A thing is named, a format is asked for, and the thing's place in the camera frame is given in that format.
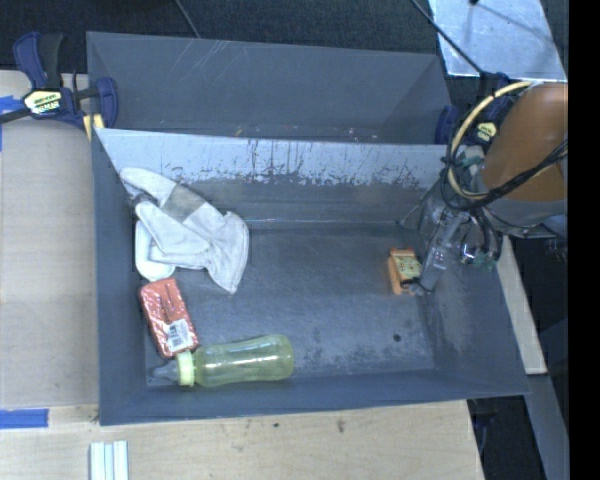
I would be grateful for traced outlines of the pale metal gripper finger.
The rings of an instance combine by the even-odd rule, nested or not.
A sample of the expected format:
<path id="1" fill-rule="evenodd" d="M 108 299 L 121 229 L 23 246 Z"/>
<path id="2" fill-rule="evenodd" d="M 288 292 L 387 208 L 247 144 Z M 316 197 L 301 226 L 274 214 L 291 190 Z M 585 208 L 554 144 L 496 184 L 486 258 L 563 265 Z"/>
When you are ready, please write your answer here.
<path id="1" fill-rule="evenodd" d="M 445 250 L 430 250 L 423 270 L 418 278 L 418 286 L 426 291 L 432 291 L 447 269 L 448 253 Z"/>

